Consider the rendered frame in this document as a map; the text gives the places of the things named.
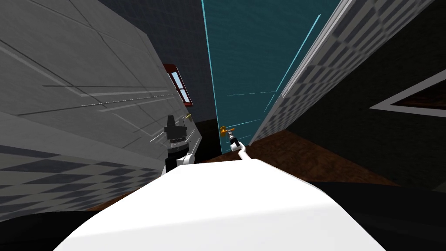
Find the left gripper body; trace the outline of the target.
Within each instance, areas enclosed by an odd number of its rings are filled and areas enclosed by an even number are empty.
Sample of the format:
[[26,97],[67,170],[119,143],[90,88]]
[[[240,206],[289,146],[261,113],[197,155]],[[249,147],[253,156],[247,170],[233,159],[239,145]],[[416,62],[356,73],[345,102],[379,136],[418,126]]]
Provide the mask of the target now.
[[179,140],[185,141],[187,136],[186,126],[166,126],[164,127],[164,133],[166,133],[166,138],[168,140]]

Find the teal door leaf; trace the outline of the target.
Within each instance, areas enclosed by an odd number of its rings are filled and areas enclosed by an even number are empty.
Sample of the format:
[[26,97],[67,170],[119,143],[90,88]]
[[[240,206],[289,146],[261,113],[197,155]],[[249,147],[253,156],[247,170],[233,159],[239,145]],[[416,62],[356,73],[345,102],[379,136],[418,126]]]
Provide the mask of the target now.
[[219,127],[247,145],[342,0],[201,0]]

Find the grey panelled door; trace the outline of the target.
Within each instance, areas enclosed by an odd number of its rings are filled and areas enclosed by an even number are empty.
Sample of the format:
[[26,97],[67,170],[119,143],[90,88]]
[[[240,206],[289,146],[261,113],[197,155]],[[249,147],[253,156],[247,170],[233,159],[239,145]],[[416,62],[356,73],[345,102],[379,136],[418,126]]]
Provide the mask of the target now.
[[201,135],[148,36],[98,0],[0,0],[0,144],[155,169]]

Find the red framed window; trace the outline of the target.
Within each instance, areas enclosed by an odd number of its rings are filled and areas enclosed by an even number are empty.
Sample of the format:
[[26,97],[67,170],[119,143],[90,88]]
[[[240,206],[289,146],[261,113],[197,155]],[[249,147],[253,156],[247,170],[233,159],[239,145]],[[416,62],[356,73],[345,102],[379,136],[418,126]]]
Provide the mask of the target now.
[[187,89],[183,82],[183,78],[181,77],[178,68],[174,64],[163,64],[163,67],[170,76],[172,83],[174,84],[175,89],[178,91],[184,105],[186,107],[192,107],[193,103],[190,100],[190,96],[187,92]]

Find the white framed picture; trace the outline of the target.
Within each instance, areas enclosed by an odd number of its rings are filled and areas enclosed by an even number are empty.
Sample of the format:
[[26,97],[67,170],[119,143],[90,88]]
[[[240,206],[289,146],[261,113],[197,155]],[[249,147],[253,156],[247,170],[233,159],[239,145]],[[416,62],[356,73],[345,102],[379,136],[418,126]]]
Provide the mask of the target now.
[[446,69],[371,109],[446,118]]

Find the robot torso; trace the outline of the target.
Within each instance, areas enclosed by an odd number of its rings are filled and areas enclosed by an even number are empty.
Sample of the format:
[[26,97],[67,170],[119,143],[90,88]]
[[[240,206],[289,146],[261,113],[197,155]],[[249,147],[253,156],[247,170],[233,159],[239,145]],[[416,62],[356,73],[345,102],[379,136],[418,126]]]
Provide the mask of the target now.
[[385,251],[317,187],[257,159],[182,165],[54,251]]

